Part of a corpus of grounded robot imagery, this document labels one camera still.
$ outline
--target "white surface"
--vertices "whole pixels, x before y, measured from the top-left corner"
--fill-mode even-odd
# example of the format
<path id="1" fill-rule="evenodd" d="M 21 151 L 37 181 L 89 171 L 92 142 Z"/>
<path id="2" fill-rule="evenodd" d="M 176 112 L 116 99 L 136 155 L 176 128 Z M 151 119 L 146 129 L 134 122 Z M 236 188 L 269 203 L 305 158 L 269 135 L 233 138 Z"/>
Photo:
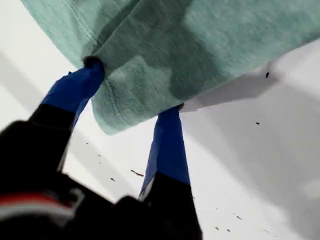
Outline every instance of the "white surface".
<path id="1" fill-rule="evenodd" d="M 18 0 L 0 2 L 0 29 L 3 128 L 28 118 L 74 67 Z M 319 64 L 317 41 L 187 102 L 181 119 L 205 240 L 319 239 Z M 131 169 L 144 173 L 154 124 L 106 136 L 89 104 L 65 172 L 113 201 L 137 196 L 143 178 Z"/>

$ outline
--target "robotic arm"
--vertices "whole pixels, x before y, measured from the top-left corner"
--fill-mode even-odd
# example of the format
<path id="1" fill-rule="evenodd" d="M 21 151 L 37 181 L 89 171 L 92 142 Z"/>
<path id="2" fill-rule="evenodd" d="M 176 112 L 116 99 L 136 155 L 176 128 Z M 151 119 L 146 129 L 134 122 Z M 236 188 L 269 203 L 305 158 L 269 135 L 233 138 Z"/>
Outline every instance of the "robotic arm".
<path id="1" fill-rule="evenodd" d="M 28 121 L 0 134 L 2 239 L 201 239 L 179 107 L 158 117 L 139 200 L 112 204 L 61 172 L 79 115 L 105 77 L 97 57 L 83 63 L 52 86 Z"/>

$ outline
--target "green cloth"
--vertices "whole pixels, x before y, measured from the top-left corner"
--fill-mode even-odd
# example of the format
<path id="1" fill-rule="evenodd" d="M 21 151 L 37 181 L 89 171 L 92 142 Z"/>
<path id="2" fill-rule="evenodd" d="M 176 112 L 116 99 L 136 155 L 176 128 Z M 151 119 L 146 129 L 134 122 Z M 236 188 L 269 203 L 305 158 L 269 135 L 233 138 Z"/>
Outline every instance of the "green cloth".
<path id="1" fill-rule="evenodd" d="M 22 0 L 77 68 L 107 76 L 92 99 L 108 135 L 320 36 L 319 0 Z"/>

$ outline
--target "red stripe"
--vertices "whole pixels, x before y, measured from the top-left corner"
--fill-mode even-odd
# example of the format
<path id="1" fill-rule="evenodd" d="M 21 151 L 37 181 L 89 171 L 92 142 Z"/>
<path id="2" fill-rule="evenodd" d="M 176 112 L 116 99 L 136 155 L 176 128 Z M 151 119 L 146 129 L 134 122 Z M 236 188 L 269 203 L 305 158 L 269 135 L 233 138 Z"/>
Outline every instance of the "red stripe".
<path id="1" fill-rule="evenodd" d="M 1 205 L 13 205 L 13 204 L 22 204 L 22 203 L 42 203 L 42 204 L 53 204 L 53 205 L 62 205 L 58 200 L 52 196 L 48 196 L 42 193 L 16 193 L 16 194 L 7 194 L 0 195 L 0 206 Z"/>

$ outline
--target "towel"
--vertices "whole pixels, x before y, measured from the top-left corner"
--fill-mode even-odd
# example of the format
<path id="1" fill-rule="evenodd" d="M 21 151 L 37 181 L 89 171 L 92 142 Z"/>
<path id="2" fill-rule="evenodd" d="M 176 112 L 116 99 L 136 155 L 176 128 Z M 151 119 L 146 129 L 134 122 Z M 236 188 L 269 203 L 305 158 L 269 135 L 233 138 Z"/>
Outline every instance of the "towel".
<path id="1" fill-rule="evenodd" d="M 22 0 L 56 47 L 106 77 L 92 98 L 112 135 L 320 36 L 319 0 Z"/>

